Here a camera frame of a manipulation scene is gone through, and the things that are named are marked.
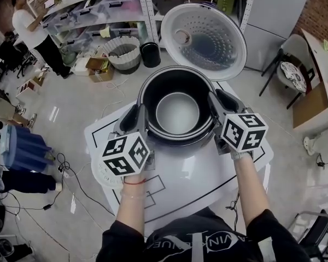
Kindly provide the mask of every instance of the forearm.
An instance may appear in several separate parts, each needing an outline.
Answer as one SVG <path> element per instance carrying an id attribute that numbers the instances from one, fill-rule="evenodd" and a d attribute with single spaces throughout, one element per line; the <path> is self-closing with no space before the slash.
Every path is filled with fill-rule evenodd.
<path id="1" fill-rule="evenodd" d="M 143 180 L 143 175 L 128 176 L 125 181 L 138 183 Z M 144 235 L 144 198 L 145 188 L 142 184 L 125 184 L 121 192 L 121 201 L 116 215 L 116 220 L 137 230 Z"/>
<path id="2" fill-rule="evenodd" d="M 270 209 L 265 189 L 257 175 L 250 156 L 235 161 L 235 169 L 241 197 L 245 226 L 259 216 L 265 209 Z"/>
<path id="3" fill-rule="evenodd" d="M 40 24 L 41 20 L 43 20 L 44 15 L 40 14 L 38 17 L 27 27 L 27 29 L 33 32 Z"/>

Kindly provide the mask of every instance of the rice cooker lid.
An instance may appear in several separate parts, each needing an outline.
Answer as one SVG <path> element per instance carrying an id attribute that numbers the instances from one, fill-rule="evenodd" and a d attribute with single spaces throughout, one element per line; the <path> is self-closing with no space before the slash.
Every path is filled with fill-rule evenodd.
<path id="1" fill-rule="evenodd" d="M 163 18 L 166 50 L 180 65 L 199 70 L 212 81 L 237 76 L 247 61 L 247 45 L 239 27 L 210 4 L 186 3 Z"/>

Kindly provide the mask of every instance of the white t-shirt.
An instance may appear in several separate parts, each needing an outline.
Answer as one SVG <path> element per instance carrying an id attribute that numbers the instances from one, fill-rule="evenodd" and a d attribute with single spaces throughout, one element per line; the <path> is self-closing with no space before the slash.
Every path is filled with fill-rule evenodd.
<path id="1" fill-rule="evenodd" d="M 33 32 L 30 32 L 27 29 L 34 20 L 35 18 L 26 10 L 16 10 L 12 17 L 13 27 L 30 50 L 40 45 L 48 36 L 47 32 L 41 25 L 38 25 Z"/>

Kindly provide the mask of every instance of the cable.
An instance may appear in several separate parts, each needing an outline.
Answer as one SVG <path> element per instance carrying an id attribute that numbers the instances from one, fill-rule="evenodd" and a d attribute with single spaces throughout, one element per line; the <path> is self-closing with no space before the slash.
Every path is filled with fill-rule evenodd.
<path id="1" fill-rule="evenodd" d="M 82 170 L 85 168 L 85 166 L 88 165 L 88 164 L 91 164 L 91 162 L 87 162 L 87 163 L 82 167 L 82 169 L 81 169 L 79 172 L 77 172 L 76 176 L 78 176 L 78 175 L 82 172 Z"/>
<path id="2" fill-rule="evenodd" d="M 318 167 L 323 167 L 323 169 L 325 168 L 325 165 L 328 164 L 328 162 L 327 163 L 324 163 L 323 162 L 323 159 L 322 159 L 322 155 L 321 154 L 317 155 L 317 157 L 316 157 L 316 163 L 317 163 L 317 166 Z"/>
<path id="3" fill-rule="evenodd" d="M 235 211 L 235 213 L 236 213 L 235 231 L 237 229 L 237 222 L 238 222 L 238 211 L 237 211 L 237 208 L 236 208 L 238 199 L 239 199 L 239 191 L 237 193 L 237 197 L 236 197 L 235 201 L 231 201 L 231 206 L 226 207 L 227 210 Z"/>
<path id="4" fill-rule="evenodd" d="M 8 195 L 9 195 L 9 193 L 7 193 L 5 197 L 0 198 L 0 200 L 4 200 Z"/>
<path id="5" fill-rule="evenodd" d="M 103 117 L 103 115 L 104 115 L 104 111 L 106 110 L 106 108 L 107 108 L 108 106 L 110 106 L 110 105 L 114 105 L 114 104 L 119 104 L 119 103 L 121 103 L 121 102 L 124 101 L 124 99 L 126 98 L 126 96 L 125 96 L 124 92 L 121 91 L 121 90 L 118 88 L 118 86 L 121 86 L 121 85 L 122 85 L 123 83 L 125 83 L 128 79 L 129 79 L 129 78 L 127 78 L 125 81 L 123 81 L 122 83 L 120 83 L 120 84 L 118 84 L 118 85 L 116 85 L 116 84 L 113 83 L 113 82 L 108 82 L 108 83 L 106 84 L 106 88 L 107 88 L 108 90 L 113 90 L 113 89 L 115 89 L 115 88 L 116 88 L 117 90 L 119 90 L 119 91 L 121 92 L 122 96 L 123 96 L 123 99 L 122 99 L 121 101 L 118 101 L 118 102 L 113 102 L 113 103 L 109 103 L 109 104 L 107 104 L 107 105 L 104 107 L 103 111 L 102 111 L 101 118 Z M 114 85 L 114 87 L 113 87 L 113 88 L 109 88 L 109 87 L 107 87 L 108 84 Z"/>
<path id="6" fill-rule="evenodd" d="M 30 246 L 31 246 L 31 241 L 27 241 L 26 238 L 23 237 L 23 235 L 22 235 L 22 233 L 21 233 L 21 230 L 20 230 L 20 227 L 18 226 L 17 216 L 15 216 L 15 222 L 16 222 L 16 225 L 17 225 L 18 233 L 19 233 L 20 236 L 23 238 L 23 240 L 26 241 L 28 247 L 30 247 Z"/>
<path id="7" fill-rule="evenodd" d="M 85 194 L 86 197 L 88 197 L 90 200 L 98 203 L 100 206 L 102 206 L 107 212 L 109 212 L 112 216 L 114 216 L 114 214 L 112 212 L 110 212 L 109 210 L 107 210 L 107 208 L 105 206 L 103 206 L 100 202 L 96 201 L 95 199 L 91 198 L 90 196 L 88 196 L 86 194 L 86 192 L 83 190 L 83 188 L 81 187 L 81 184 L 80 184 L 80 181 L 79 181 L 79 178 L 78 178 L 78 175 L 74 172 L 74 170 L 71 168 L 71 165 L 68 161 L 66 161 L 66 156 L 63 154 L 63 153 L 59 153 L 57 155 L 57 161 L 60 162 L 60 166 L 58 166 L 58 168 L 62 168 L 63 171 L 64 170 L 70 170 L 73 172 L 74 176 L 77 178 L 77 181 L 78 181 L 78 184 L 79 184 L 79 187 L 81 189 L 81 191 L 83 191 L 83 193 Z"/>
<path id="8" fill-rule="evenodd" d="M 84 168 L 88 163 L 86 163 L 86 164 L 84 165 L 84 167 L 83 167 L 83 168 L 82 168 L 82 169 L 76 174 L 75 171 L 71 168 L 70 163 L 69 163 L 68 161 L 66 161 L 66 156 L 65 156 L 63 153 L 61 153 L 61 152 L 58 153 L 56 159 L 57 159 L 57 161 L 60 163 L 60 165 L 58 166 L 58 170 L 59 170 L 60 172 L 62 172 L 62 178 L 61 178 L 62 190 L 63 190 L 63 175 L 64 175 L 64 172 L 65 172 L 65 170 L 71 170 L 71 171 L 73 172 L 74 176 L 77 178 L 77 181 L 78 181 L 79 187 L 80 187 L 81 191 L 83 191 L 83 193 L 85 194 L 85 196 L 88 197 L 90 200 L 92 200 L 92 201 L 98 203 L 100 206 L 102 206 L 102 207 L 103 207 L 108 213 L 110 213 L 112 216 L 115 216 L 112 212 L 110 212 L 110 211 L 109 211 L 105 206 L 103 206 L 100 202 L 98 202 L 98 201 L 96 201 L 95 199 L 93 199 L 92 197 L 88 196 L 88 195 L 86 194 L 86 192 L 83 190 L 83 188 L 81 187 L 81 184 L 80 184 L 80 181 L 79 181 L 79 178 L 78 178 L 78 174 L 83 170 L 83 168 Z M 16 199 L 16 201 L 17 201 L 17 203 L 18 203 L 18 207 L 17 207 L 17 206 L 6 206 L 6 205 L 3 205 L 3 204 L 2 204 L 2 205 L 3 205 L 5 208 L 6 208 L 6 207 L 12 207 L 12 208 L 19 209 L 17 213 L 13 213 L 13 212 L 10 212 L 10 211 L 6 210 L 8 213 L 11 213 L 11 214 L 14 215 L 14 216 L 17 216 L 17 215 L 20 213 L 21 209 L 24 209 L 24 210 L 48 210 L 48 209 L 51 208 L 52 205 L 55 203 L 57 197 L 60 195 L 61 192 L 62 192 L 62 191 L 59 191 L 59 192 L 58 192 L 58 194 L 57 194 L 57 195 L 55 196 L 55 198 L 54 198 L 54 201 L 53 201 L 51 204 L 48 204 L 48 205 L 46 205 L 46 206 L 44 206 L 44 207 L 42 207 L 42 208 L 40 208 L 40 209 L 21 207 L 21 204 L 20 204 L 20 202 L 18 201 L 17 197 L 16 197 L 14 194 L 12 194 L 11 192 L 8 192 L 8 193 L 11 194 L 11 195 Z"/>

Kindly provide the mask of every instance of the black pants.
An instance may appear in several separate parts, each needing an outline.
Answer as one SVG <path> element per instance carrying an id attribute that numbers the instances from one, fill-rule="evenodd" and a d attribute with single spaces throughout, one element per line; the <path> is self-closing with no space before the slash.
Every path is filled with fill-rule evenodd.
<path id="1" fill-rule="evenodd" d="M 46 193 L 56 189 L 56 181 L 52 176 L 39 172 L 3 171 L 4 192 L 17 190 L 23 193 Z"/>
<path id="2" fill-rule="evenodd" d="M 47 36 L 35 49 L 42 55 L 45 62 L 57 75 L 65 77 L 69 74 L 70 67 L 64 65 L 60 50 L 50 36 Z"/>

